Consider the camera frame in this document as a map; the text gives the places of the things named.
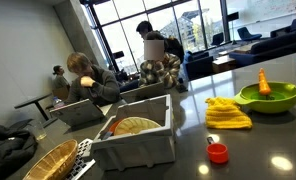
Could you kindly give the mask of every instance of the woman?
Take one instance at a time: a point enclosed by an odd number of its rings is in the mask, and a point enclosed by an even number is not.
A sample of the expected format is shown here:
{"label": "woman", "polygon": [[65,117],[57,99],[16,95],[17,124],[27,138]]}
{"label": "woman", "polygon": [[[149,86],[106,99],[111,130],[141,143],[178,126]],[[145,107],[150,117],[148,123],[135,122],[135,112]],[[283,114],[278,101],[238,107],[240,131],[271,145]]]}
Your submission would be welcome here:
{"label": "woman", "polygon": [[146,35],[146,40],[163,40],[164,55],[159,60],[146,60],[140,65],[139,87],[157,82],[164,82],[165,88],[169,89],[178,85],[180,59],[173,54],[165,52],[167,43],[164,37],[157,31],[151,31]]}
{"label": "woman", "polygon": [[69,90],[70,84],[68,83],[66,78],[63,76],[63,74],[65,73],[65,70],[59,65],[55,66],[53,70],[54,72],[52,74],[56,75],[56,78],[54,79],[54,88],[59,89],[62,87],[67,87]]}

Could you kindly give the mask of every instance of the person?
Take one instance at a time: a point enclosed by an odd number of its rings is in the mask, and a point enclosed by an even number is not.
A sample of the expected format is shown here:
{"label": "person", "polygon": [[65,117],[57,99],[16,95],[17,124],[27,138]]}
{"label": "person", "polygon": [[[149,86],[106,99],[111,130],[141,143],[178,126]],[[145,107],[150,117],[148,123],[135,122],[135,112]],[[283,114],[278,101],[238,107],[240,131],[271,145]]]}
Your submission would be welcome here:
{"label": "person", "polygon": [[54,72],[52,73],[53,75],[56,75],[53,84],[55,89],[59,89],[62,87],[67,87],[68,90],[70,88],[69,82],[66,80],[66,78],[63,76],[65,73],[65,70],[60,66],[54,66],[53,67]]}
{"label": "person", "polygon": [[165,52],[167,42],[157,31],[147,33],[146,40],[163,40],[164,55],[160,60],[146,60],[140,65],[139,87],[147,86],[157,82],[164,82],[165,88],[178,85],[178,74],[180,70],[180,59],[173,54]]}
{"label": "person", "polygon": [[77,74],[78,78],[72,82],[65,103],[90,99],[95,105],[104,106],[120,99],[119,86],[113,73],[92,64],[85,54],[70,54],[67,67],[70,72]]}
{"label": "person", "polygon": [[[148,21],[140,22],[136,28],[136,32],[140,34],[143,40],[146,39],[147,33],[151,31],[153,31],[153,28],[150,22]],[[169,38],[165,38],[165,40],[167,41],[167,45],[168,45],[166,48],[166,52],[170,54],[174,54],[177,57],[179,57],[180,64],[181,64],[184,61],[184,55],[185,55],[183,46],[180,44],[178,39],[176,39],[173,36],[170,36]]]}

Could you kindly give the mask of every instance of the green bowl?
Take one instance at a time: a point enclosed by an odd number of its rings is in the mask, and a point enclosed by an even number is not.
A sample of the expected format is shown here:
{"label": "green bowl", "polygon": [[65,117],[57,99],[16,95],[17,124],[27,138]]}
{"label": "green bowl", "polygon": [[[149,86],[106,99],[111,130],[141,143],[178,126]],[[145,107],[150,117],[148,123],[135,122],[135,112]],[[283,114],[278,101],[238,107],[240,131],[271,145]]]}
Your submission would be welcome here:
{"label": "green bowl", "polygon": [[267,114],[281,113],[296,105],[296,86],[284,82],[268,82],[271,89],[269,96],[259,94],[259,84],[252,84],[241,89],[235,101],[250,109]]}

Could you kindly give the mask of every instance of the blue sofa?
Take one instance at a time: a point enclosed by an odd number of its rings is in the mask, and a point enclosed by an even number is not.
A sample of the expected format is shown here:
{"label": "blue sofa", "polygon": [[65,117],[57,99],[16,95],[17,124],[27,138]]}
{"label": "blue sofa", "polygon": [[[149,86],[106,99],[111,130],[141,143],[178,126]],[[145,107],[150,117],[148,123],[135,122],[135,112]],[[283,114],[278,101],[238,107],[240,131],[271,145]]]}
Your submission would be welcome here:
{"label": "blue sofa", "polygon": [[189,81],[213,74],[213,57],[208,52],[191,53],[186,51],[183,68]]}
{"label": "blue sofa", "polygon": [[252,46],[249,54],[231,52],[229,57],[234,58],[237,68],[240,68],[295,52],[296,31],[257,43]]}

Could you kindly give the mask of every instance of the laptop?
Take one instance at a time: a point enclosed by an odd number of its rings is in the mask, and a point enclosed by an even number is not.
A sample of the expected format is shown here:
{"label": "laptop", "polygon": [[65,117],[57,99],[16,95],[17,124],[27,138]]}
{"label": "laptop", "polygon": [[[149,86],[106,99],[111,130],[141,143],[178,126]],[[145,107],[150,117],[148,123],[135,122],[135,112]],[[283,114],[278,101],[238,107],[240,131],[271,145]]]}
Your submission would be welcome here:
{"label": "laptop", "polygon": [[62,120],[70,127],[105,117],[100,108],[89,99],[50,110],[50,114]]}
{"label": "laptop", "polygon": [[140,87],[134,90],[120,93],[120,96],[127,102],[133,103],[136,101],[142,101],[166,94],[163,82],[158,82],[148,86]]}

